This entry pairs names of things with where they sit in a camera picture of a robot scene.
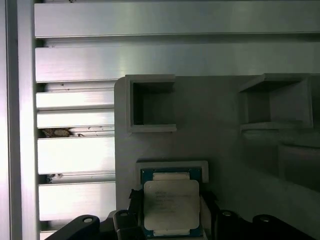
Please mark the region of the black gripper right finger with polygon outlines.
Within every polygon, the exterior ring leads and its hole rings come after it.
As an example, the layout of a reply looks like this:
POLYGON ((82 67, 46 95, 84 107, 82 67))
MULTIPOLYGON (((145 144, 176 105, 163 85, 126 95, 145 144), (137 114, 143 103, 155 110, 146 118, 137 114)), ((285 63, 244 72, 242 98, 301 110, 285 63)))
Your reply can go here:
POLYGON ((200 192, 200 218, 208 240, 312 240, 308 234, 268 214, 251 221, 237 213, 220 209, 211 191, 200 192))

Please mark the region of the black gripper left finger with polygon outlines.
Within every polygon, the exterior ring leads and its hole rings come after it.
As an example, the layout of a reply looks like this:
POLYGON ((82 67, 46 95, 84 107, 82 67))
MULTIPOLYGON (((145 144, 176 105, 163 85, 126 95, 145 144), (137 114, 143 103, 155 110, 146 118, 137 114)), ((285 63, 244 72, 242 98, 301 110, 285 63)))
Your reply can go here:
POLYGON ((141 227, 144 191, 131 190, 127 209, 113 211, 100 221, 81 215, 51 235, 52 240, 143 240, 141 227))

